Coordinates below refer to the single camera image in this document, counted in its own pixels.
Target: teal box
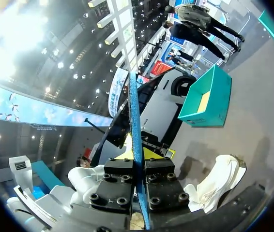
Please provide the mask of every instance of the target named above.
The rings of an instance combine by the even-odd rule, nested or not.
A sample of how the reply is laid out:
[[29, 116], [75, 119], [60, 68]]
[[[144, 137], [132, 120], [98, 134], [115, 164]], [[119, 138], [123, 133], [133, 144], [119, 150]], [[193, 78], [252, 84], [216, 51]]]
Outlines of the teal box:
[[194, 127], [223, 126], [228, 113], [231, 77], [212, 66], [191, 85], [178, 119]]

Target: bolt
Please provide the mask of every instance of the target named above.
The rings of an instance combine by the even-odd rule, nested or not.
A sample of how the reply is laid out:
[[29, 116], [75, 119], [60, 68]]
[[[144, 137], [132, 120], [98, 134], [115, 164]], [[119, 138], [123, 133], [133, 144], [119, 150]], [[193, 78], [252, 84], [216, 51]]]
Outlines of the bolt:
[[107, 227], [104, 227], [104, 226], [101, 226], [101, 227], [98, 227], [95, 232], [111, 232], [111, 229], [107, 228]]
[[168, 173], [167, 174], [167, 180], [174, 180], [176, 178], [175, 173]]
[[161, 203], [161, 199], [158, 198], [158, 197], [152, 197], [152, 198], [150, 199], [150, 204], [151, 204], [152, 206], [159, 205], [160, 203]]
[[96, 200], [98, 200], [99, 199], [99, 196], [96, 194], [96, 193], [93, 193], [91, 196], [90, 196], [90, 200], [91, 201], [96, 201]]
[[121, 176], [121, 181], [126, 183], [131, 177], [129, 175], [123, 175]]
[[120, 206], [127, 205], [128, 200], [125, 197], [119, 197], [117, 199], [117, 204], [120, 205]]
[[149, 175], [148, 179], [150, 182], [153, 182], [154, 180], [157, 179], [157, 177], [155, 175]]
[[103, 179], [104, 179], [104, 180], [110, 180], [110, 178], [111, 178], [111, 175], [109, 175], [109, 174], [107, 174], [107, 173], [105, 173], [105, 174], [103, 175]]
[[185, 192], [179, 194], [178, 200], [181, 203], [188, 201], [189, 200], [189, 194], [187, 194]]

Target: gray floor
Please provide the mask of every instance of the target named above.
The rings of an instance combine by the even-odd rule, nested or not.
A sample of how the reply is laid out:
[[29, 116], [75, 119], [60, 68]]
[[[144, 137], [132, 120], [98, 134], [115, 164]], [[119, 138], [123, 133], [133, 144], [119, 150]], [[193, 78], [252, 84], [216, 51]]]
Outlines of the gray floor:
[[[246, 52], [245, 49], [250, 46], [244, 46], [241, 52]], [[232, 91], [225, 126], [192, 128], [183, 123], [171, 146], [176, 150], [173, 158], [176, 175], [183, 186], [189, 183], [196, 186], [207, 176], [216, 156], [234, 154], [245, 161], [247, 172], [225, 202], [255, 181], [263, 184], [271, 195], [274, 192], [274, 40], [267, 40], [229, 75]]]

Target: blue strap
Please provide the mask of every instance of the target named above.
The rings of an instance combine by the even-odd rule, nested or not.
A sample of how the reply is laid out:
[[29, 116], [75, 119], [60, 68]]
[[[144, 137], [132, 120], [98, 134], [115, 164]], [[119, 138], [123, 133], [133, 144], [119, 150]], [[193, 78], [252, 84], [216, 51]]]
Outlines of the blue strap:
[[145, 227], [147, 230], [150, 229], [150, 221], [148, 215], [147, 206], [147, 195], [145, 188], [143, 186], [143, 153], [141, 146], [141, 132], [140, 132], [140, 113], [139, 113], [139, 102], [137, 94], [137, 83], [136, 83], [136, 73], [130, 73], [130, 88], [129, 88], [129, 110], [130, 110], [130, 122], [132, 130], [132, 142], [133, 142], [133, 154], [134, 161], [136, 163], [135, 179], [137, 180], [136, 190], [138, 195], [138, 200], [143, 215], [143, 220], [145, 222]]

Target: white column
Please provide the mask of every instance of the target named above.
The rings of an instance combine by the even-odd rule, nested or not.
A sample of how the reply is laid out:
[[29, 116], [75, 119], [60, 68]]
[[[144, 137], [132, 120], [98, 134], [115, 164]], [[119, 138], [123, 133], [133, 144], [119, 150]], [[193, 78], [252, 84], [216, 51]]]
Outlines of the white column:
[[89, 7], [98, 6], [100, 3], [103, 3], [106, 0], [92, 0], [88, 2]]
[[98, 28], [104, 28], [108, 23], [110, 23], [114, 19], [113, 14], [108, 14], [106, 17], [104, 17], [102, 20], [100, 20], [97, 23]]
[[121, 50], [122, 50], [121, 45], [118, 45], [118, 46], [116, 47], [116, 49], [114, 49], [113, 52], [111, 53], [111, 57], [112, 57], [112, 58], [117, 57], [118, 54], [121, 52]]
[[114, 31], [112, 32], [106, 39], [105, 39], [105, 44], [110, 45], [112, 42], [118, 37], [119, 32]]
[[121, 58], [116, 63], [116, 67], [119, 68], [123, 64], [124, 61], [125, 61], [125, 56], [121, 56]]

